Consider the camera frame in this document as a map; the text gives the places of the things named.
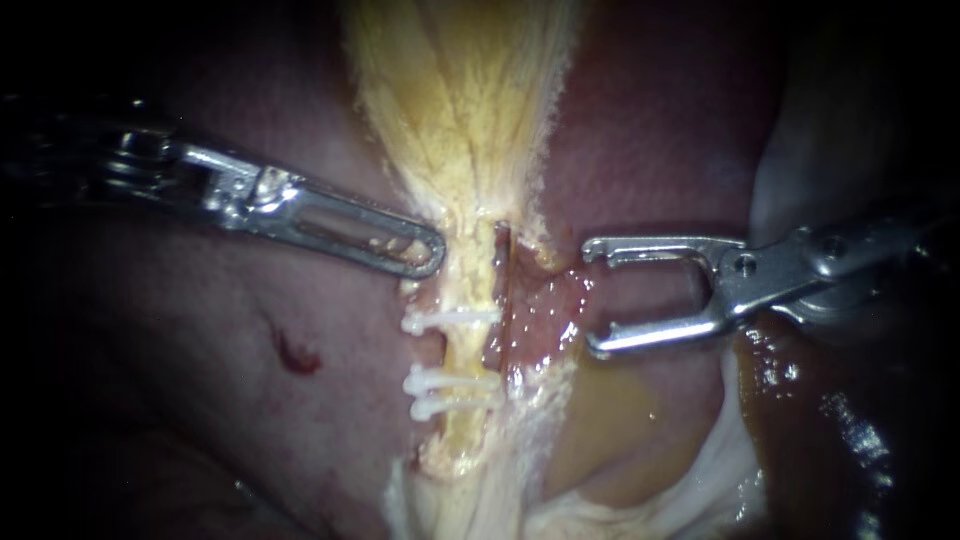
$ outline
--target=yellow fat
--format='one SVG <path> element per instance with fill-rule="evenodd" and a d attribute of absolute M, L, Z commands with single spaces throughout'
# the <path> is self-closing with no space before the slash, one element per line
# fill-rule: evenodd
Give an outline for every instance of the yellow fat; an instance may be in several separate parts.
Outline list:
<path fill-rule="evenodd" d="M 572 0 L 347 0 L 346 49 L 369 125 L 412 205 L 448 241 L 437 308 L 496 309 L 494 226 L 528 235 L 548 121 L 578 19 Z M 476 377 L 488 324 L 441 326 L 444 369 Z M 477 390 L 451 389 L 451 399 Z M 431 455 L 462 469 L 487 412 L 453 411 Z"/>

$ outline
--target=white suture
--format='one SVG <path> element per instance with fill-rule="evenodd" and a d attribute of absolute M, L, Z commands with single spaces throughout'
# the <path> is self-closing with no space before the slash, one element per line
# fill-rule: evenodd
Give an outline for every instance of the white suture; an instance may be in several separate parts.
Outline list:
<path fill-rule="evenodd" d="M 437 313 L 422 313 L 414 309 L 408 309 L 400 321 L 400 328 L 411 335 L 422 336 L 427 328 L 446 325 L 491 325 L 500 322 L 503 313 L 500 310 L 491 311 L 472 311 L 458 308 L 455 311 L 442 311 Z"/>
<path fill-rule="evenodd" d="M 480 396 L 453 396 L 435 393 L 444 388 L 475 388 Z M 498 409 L 505 396 L 500 375 L 490 372 L 479 378 L 450 375 L 441 368 L 424 369 L 418 364 L 410 366 L 410 375 L 403 380 L 403 392 L 416 399 L 410 407 L 410 418 L 426 422 L 437 413 L 467 409 Z"/>

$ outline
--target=blood spot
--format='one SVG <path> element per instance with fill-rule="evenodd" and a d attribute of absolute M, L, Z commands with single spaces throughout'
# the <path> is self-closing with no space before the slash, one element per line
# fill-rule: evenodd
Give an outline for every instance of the blood spot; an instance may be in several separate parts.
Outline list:
<path fill-rule="evenodd" d="M 273 347 L 280 356 L 280 362 L 288 370 L 300 375 L 311 375 L 323 368 L 323 359 L 319 353 L 303 345 L 291 344 L 287 335 L 279 328 L 274 327 L 271 333 Z"/>

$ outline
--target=red blood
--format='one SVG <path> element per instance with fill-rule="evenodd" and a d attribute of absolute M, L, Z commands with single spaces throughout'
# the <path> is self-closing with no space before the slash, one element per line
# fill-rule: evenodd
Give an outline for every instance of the red blood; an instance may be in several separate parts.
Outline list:
<path fill-rule="evenodd" d="M 271 337 L 273 347 L 280 355 L 280 361 L 290 371 L 310 375 L 323 367 L 323 359 L 319 353 L 308 350 L 303 345 L 291 345 L 283 330 L 273 328 Z"/>

